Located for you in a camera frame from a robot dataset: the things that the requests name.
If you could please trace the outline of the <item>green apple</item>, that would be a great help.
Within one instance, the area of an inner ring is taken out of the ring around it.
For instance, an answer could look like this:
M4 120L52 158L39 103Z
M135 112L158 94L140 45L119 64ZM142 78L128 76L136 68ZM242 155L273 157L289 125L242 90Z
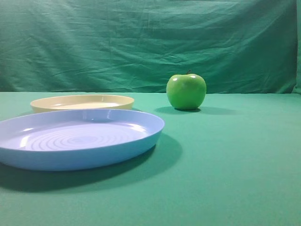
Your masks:
M175 74L166 85L166 94L171 106L178 110L195 110L206 96L205 80L194 73Z

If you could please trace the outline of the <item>blue plastic plate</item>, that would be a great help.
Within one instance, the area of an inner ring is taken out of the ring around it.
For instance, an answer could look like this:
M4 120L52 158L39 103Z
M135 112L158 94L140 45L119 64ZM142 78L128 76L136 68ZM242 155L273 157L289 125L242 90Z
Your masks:
M26 170L85 170L123 162L154 147L160 117L133 110L34 113L0 123L0 161Z

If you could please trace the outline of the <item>green table cloth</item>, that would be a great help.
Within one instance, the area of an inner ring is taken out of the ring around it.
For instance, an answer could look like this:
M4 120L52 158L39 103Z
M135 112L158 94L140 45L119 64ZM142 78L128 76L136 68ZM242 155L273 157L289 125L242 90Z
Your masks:
M300 225L299 94L209 94L196 112L130 96L166 123L155 149L77 172L1 165L1 225Z

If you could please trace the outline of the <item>yellow plastic plate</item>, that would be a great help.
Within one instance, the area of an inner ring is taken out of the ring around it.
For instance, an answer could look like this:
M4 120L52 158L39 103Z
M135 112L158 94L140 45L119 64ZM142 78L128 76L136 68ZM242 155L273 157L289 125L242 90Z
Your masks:
M132 97L118 95L70 95L37 99L31 102L31 107L34 113L77 109L131 110L134 101Z

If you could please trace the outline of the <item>green backdrop cloth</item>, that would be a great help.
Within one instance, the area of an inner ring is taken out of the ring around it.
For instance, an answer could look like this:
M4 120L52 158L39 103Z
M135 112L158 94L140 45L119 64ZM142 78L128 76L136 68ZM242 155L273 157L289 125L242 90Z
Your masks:
M298 0L3 0L0 89L299 93Z

